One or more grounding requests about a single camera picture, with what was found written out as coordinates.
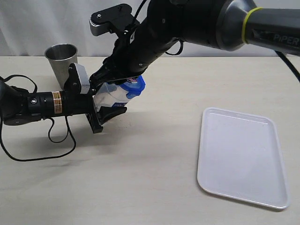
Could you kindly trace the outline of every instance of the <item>metal cup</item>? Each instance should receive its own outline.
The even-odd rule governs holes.
[[[59,44],[48,48],[45,57],[49,60],[60,87],[64,89],[69,78],[69,66],[77,62],[77,48],[71,44]]]

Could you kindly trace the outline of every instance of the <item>white table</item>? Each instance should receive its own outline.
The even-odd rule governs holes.
[[[91,74],[103,58],[80,58]],[[292,58],[300,67],[300,60]],[[59,90],[43,57],[0,57],[0,75],[24,74],[39,91]],[[300,85],[279,58],[161,58],[144,74],[147,88],[128,112],[93,135],[83,115],[70,118],[76,151],[63,159],[14,162],[0,151],[1,225],[298,225]],[[32,89],[22,78],[10,84]],[[269,117],[278,128],[291,206],[274,212],[209,196],[196,181],[205,108]],[[54,138],[66,130],[57,119]],[[4,127],[20,158],[55,155],[50,121]]]

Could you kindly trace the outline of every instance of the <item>yellow ring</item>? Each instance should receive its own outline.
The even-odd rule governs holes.
[[[243,22],[243,28],[242,28],[242,41],[245,43],[245,44],[248,44],[248,42],[246,41],[246,24],[248,22],[248,19],[249,17],[251,16],[252,13],[254,13],[255,11],[259,10],[259,9],[262,9],[262,7],[257,7],[257,8],[254,8],[252,10],[250,10],[247,14],[247,16],[245,17],[244,19],[244,22]]]

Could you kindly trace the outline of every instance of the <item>clear plastic container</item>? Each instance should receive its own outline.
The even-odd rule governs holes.
[[[104,107],[122,107],[131,99],[140,96],[145,89],[145,81],[142,76],[130,78],[121,85],[104,83],[94,96],[97,111]]]

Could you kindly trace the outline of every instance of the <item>black cable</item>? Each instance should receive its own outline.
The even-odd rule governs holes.
[[[14,78],[14,77],[23,77],[23,78],[26,78],[26,79],[30,80],[30,81],[34,84],[34,90],[33,90],[33,93],[35,94],[35,93],[38,91],[38,86],[37,86],[37,84],[36,84],[32,79],[30,79],[29,77],[24,76],[24,75],[14,74],[14,75],[8,76],[8,77],[5,78],[5,79],[2,78],[2,77],[0,77],[0,80],[2,80],[3,82],[6,83],[7,81],[11,80],[11,79]]]
[[[4,150],[4,152],[7,154],[7,156],[10,157],[12,160],[17,161],[17,162],[33,162],[33,161],[41,161],[41,160],[47,160],[47,159],[54,159],[54,158],[65,157],[65,156],[71,154],[75,150],[75,148],[76,148],[76,140],[75,140],[75,138],[74,138],[74,136],[72,134],[72,131],[70,129],[70,125],[69,125],[67,116],[65,116],[65,119],[66,119],[66,125],[67,125],[68,134],[70,134],[70,136],[71,136],[71,138],[73,140],[73,143],[74,143],[73,148],[69,152],[67,152],[65,154],[62,154],[60,156],[42,157],[42,158],[31,158],[31,159],[18,159],[18,158],[13,157],[7,151],[7,149],[4,146],[4,143],[3,143],[3,140],[2,140],[2,130],[3,130],[3,121],[4,121],[4,118],[3,118],[2,109],[0,107],[0,145],[1,145],[2,149]]]
[[[65,136],[65,138],[63,140],[61,140],[59,142],[56,142],[56,141],[52,140],[50,134],[51,134],[52,128],[54,127],[55,121],[54,121],[53,118],[47,118],[47,119],[52,121],[52,125],[51,125],[51,127],[50,127],[50,129],[48,131],[48,138],[49,138],[49,140],[51,142],[53,142],[53,143],[62,143],[62,142],[64,142],[66,140],[66,138],[69,136],[69,131],[67,130],[67,135]]]
[[[180,55],[182,53],[182,51],[183,51],[183,41],[179,40],[179,42],[180,42],[180,49],[179,49],[179,51],[177,53],[171,54],[171,53],[166,52],[166,54],[167,55]]]
[[[145,5],[147,0],[143,0],[142,3],[140,4],[139,8],[137,9],[137,12],[133,18],[133,21],[132,21],[132,24],[131,24],[131,27],[133,27],[135,25],[135,22],[136,22],[136,19],[141,11],[141,9],[143,8],[143,6]]]
[[[285,62],[285,64],[289,67],[289,69],[292,71],[292,73],[296,76],[298,81],[300,82],[300,73],[296,69],[296,67],[291,63],[291,61],[282,53],[275,51],[276,54]]]

